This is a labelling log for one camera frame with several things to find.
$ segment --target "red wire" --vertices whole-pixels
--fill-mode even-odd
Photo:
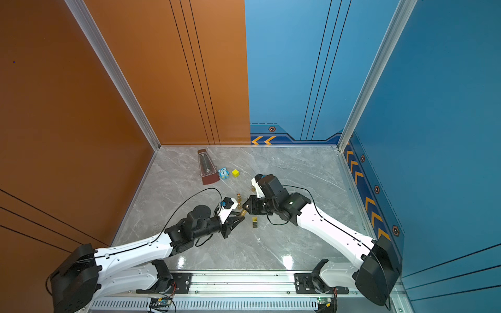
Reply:
[[[170,295],[170,297],[172,297],[175,292],[176,292],[176,282],[174,282],[174,291],[172,292],[172,294]]]

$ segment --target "metal corner post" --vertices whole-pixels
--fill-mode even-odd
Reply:
[[[125,104],[129,108],[130,112],[136,119],[137,124],[144,133],[144,136],[148,139],[151,147],[154,151],[158,151],[160,148],[160,141],[156,136],[153,128],[148,121],[148,118],[143,112],[143,109],[139,105],[139,102],[134,95],[134,92],[129,86],[129,83],[125,79],[117,61],[113,57],[110,48],[106,44],[103,35],[99,31],[94,19],[92,18],[84,0],[65,0],[66,5],[70,9],[71,13],[78,22],[78,25],[82,29],[90,42],[92,48],[96,52],[99,60],[103,64],[106,72],[110,76],[111,80],[115,84],[118,92],[122,96]]]
[[[400,0],[398,3],[395,14],[393,14],[390,25],[386,30],[383,41],[381,42],[376,57],[372,62],[369,74],[367,74],[364,85],[360,90],[357,101],[355,101],[355,105],[353,106],[343,133],[341,134],[341,138],[339,138],[339,151],[344,152],[344,149],[348,144],[348,140],[350,140],[350,137],[353,134],[353,131],[355,130],[367,103],[369,102],[372,92],[374,91],[374,88],[383,73],[386,63],[390,59],[391,53],[393,52],[393,49],[395,48],[395,45],[397,44],[397,41],[400,38],[407,21],[409,20],[416,2],[417,0]]]

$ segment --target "vent grille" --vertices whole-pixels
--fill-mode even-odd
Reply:
[[[175,299],[177,309],[184,310],[283,310],[283,311],[312,311],[317,310],[317,302],[314,299],[276,299],[276,298],[206,298],[206,299]]]
[[[145,311],[149,303],[147,297],[103,297],[92,302],[91,310]]]
[[[103,297],[92,302],[92,312],[107,311],[148,311],[148,297]],[[277,310],[315,311],[318,310],[314,297],[187,297],[176,296],[174,302],[178,310]]]

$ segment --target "mounting plate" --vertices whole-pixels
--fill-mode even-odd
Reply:
[[[296,286],[296,294],[334,294],[334,292],[318,293],[312,283],[311,273],[296,273],[294,274],[294,284]],[[345,287],[336,287],[338,294],[348,294],[349,290]]]
[[[171,273],[176,282],[176,294],[188,293],[191,286],[191,273]]]

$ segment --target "marble floor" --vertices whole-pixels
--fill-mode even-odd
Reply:
[[[229,172],[237,169],[240,176],[204,186],[199,177],[197,150],[205,148],[217,168]],[[215,187],[222,196],[245,202],[251,192],[251,179],[258,173],[274,174],[282,184],[308,188],[317,205],[333,218],[360,231],[355,208],[349,199],[345,182],[335,160],[335,148],[326,147],[179,147],[162,146],[138,194],[136,202],[117,234],[114,244],[136,241],[158,233],[167,219],[185,199],[196,192]],[[289,192],[303,190],[286,187]],[[215,208],[219,195],[205,191],[182,206],[169,226],[185,218],[199,204]],[[277,216],[273,223],[282,223]],[[228,239],[220,234],[202,247],[193,247],[167,258],[170,269],[288,269],[312,270],[321,260],[347,262],[333,247],[307,230],[289,223],[271,225],[258,216],[258,228],[252,228],[249,215]]]

